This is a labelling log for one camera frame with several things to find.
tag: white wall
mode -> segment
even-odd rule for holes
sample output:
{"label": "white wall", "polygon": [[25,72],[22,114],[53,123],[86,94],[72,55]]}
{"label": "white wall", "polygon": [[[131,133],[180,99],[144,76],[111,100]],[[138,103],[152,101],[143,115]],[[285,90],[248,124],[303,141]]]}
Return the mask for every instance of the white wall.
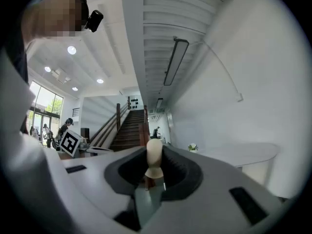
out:
{"label": "white wall", "polygon": [[[136,105],[135,101],[131,101],[132,99],[138,99],[138,104]],[[134,96],[130,96],[130,111],[134,111],[134,110],[142,110],[144,109],[144,104],[143,104],[143,100],[141,95],[134,95]]]}
{"label": "white wall", "polygon": [[89,128],[90,138],[116,112],[116,104],[122,108],[128,100],[126,96],[85,97],[80,108],[81,127]]}
{"label": "white wall", "polygon": [[202,149],[268,142],[279,146],[268,189],[299,192],[310,161],[311,53],[300,27],[279,0],[232,0],[219,11],[202,45],[203,60],[169,102],[174,146]]}
{"label": "white wall", "polygon": [[154,122],[151,121],[148,123],[149,124],[149,129],[150,129],[150,134],[153,134],[153,131],[156,127],[160,127],[158,132],[161,134],[161,137],[166,139],[166,143],[170,142],[170,134],[169,134],[169,127],[168,127],[168,119],[167,119],[167,115],[163,114],[161,115],[161,117],[159,118],[158,121]]}

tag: window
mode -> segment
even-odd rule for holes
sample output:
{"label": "window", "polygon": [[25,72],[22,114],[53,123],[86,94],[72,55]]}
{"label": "window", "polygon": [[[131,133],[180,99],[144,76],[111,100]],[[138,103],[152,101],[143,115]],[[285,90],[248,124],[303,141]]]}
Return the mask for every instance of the window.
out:
{"label": "window", "polygon": [[29,132],[30,127],[33,125],[34,112],[31,110],[27,111],[26,129]]}
{"label": "window", "polygon": [[60,110],[62,108],[63,98],[60,96],[55,96],[52,113],[60,115]]}
{"label": "window", "polygon": [[32,103],[32,106],[34,107],[35,104],[36,104],[36,100],[37,100],[37,97],[38,97],[38,93],[40,91],[40,86],[34,82],[31,83],[30,85],[30,91],[34,93],[34,95],[36,96],[33,100],[33,103]]}
{"label": "window", "polygon": [[63,98],[41,87],[35,82],[31,83],[30,90],[36,95],[32,106],[47,112],[60,115]]}
{"label": "window", "polygon": [[36,101],[36,107],[51,113],[54,99],[55,94],[41,87]]}
{"label": "window", "polygon": [[56,137],[59,131],[59,119],[51,118],[51,131],[53,132],[53,137]]}
{"label": "window", "polygon": [[47,136],[43,126],[46,124],[56,137],[59,130],[63,98],[35,82],[31,83],[30,90],[35,94],[36,98],[27,112],[26,128],[28,132],[31,126],[37,129],[41,142],[45,146]]}

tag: black camera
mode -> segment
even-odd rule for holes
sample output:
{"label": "black camera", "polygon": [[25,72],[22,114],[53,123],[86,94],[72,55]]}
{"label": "black camera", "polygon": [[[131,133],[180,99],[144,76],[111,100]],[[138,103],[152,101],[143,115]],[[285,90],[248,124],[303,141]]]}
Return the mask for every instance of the black camera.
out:
{"label": "black camera", "polygon": [[98,29],[98,26],[103,18],[104,16],[100,11],[94,10],[91,16],[89,16],[87,24],[84,28],[89,29],[92,32],[95,32]]}

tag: floor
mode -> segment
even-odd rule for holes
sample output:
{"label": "floor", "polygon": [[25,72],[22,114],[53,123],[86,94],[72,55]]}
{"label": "floor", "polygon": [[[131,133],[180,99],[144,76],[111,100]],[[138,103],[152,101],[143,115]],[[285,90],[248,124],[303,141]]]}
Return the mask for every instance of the floor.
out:
{"label": "floor", "polygon": [[143,227],[160,207],[161,193],[164,191],[164,179],[155,179],[156,186],[145,190],[141,183],[135,191],[136,211],[141,227]]}

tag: ceiling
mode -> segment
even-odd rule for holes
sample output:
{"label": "ceiling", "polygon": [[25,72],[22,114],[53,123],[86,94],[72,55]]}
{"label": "ceiling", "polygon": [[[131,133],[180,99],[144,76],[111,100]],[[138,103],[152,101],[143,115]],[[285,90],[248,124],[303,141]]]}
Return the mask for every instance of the ceiling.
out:
{"label": "ceiling", "polygon": [[[42,85],[45,83],[74,97],[138,94],[137,78],[127,40],[121,0],[87,0],[90,13],[103,15],[97,31],[83,31],[75,37],[38,40],[28,49],[29,74]],[[77,49],[67,52],[68,46]],[[45,71],[49,66],[51,72]],[[65,83],[57,77],[63,73]]]}
{"label": "ceiling", "polygon": [[[130,51],[144,103],[162,107],[190,66],[224,0],[122,0]],[[164,86],[165,72],[175,45],[174,37],[189,47],[171,86]]]}
{"label": "ceiling", "polygon": [[[76,98],[141,94],[144,104],[155,109],[158,98],[166,106],[224,0],[87,1],[90,13],[97,9],[104,15],[98,30],[35,41],[27,49],[29,74]],[[190,45],[172,85],[164,86],[174,37]],[[76,54],[70,55],[68,46],[76,47]],[[66,77],[63,84],[57,80],[60,74]]]}

